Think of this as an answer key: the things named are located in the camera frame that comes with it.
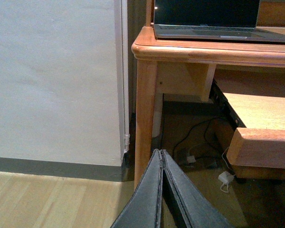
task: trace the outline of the dark floor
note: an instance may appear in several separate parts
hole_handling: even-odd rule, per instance
[[[246,180],[246,183],[234,180],[229,188],[230,193],[220,190],[221,182],[218,176],[228,170],[221,158],[223,150],[212,129],[212,121],[201,123],[218,116],[221,116],[221,113],[212,104],[164,102],[163,138],[159,145],[174,156],[175,161],[205,198],[235,227],[285,227],[285,181],[277,184],[269,180],[250,179]],[[134,135],[134,121],[131,131],[131,135]],[[129,180],[133,180],[134,145],[132,137]],[[188,155],[199,159],[194,165],[185,164]]]

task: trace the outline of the laptop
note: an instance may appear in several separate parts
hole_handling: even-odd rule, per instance
[[[283,34],[256,28],[259,6],[260,0],[155,0],[155,37],[285,42]]]

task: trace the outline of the laptop trackpad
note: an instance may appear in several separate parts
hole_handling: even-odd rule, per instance
[[[212,30],[193,30],[194,35],[197,36],[220,36],[220,37],[260,37],[251,32],[237,32],[237,31],[212,31]]]

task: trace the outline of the white charger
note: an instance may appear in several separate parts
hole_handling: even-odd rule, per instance
[[[224,171],[222,172],[219,176],[218,179],[223,182],[222,186],[220,187],[220,189],[225,192],[225,193],[229,193],[229,184],[233,181],[234,176],[232,174],[230,174],[228,171]]]

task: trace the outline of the desk drawer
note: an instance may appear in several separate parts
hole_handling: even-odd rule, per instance
[[[236,175],[239,178],[285,179],[285,130],[267,129],[266,126],[247,128],[217,84],[212,86],[210,95],[230,123],[228,127],[217,122],[215,131],[222,147],[229,146],[227,159]]]

